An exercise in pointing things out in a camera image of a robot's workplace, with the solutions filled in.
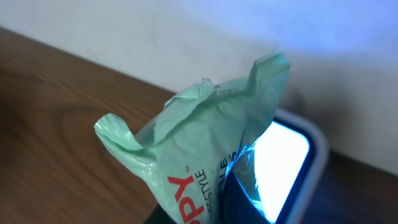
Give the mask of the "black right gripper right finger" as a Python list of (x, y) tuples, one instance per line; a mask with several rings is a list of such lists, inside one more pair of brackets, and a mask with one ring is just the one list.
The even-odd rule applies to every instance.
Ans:
[(252, 203), (242, 184), (230, 171), (220, 196), (222, 224), (269, 224)]

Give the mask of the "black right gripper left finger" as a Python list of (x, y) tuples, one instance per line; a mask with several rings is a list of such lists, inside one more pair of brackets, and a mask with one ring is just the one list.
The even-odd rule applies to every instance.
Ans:
[(144, 221), (143, 224), (176, 224), (165, 210), (157, 204), (155, 209), (149, 215), (149, 217)]

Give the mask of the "mint green wipes pack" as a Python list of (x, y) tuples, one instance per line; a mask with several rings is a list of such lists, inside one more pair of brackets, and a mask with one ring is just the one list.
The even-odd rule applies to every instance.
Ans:
[(111, 113), (95, 133), (175, 223), (217, 223), (228, 165), (271, 124), (289, 67), (284, 55), (266, 55), (247, 77), (204, 79), (176, 94), (136, 134)]

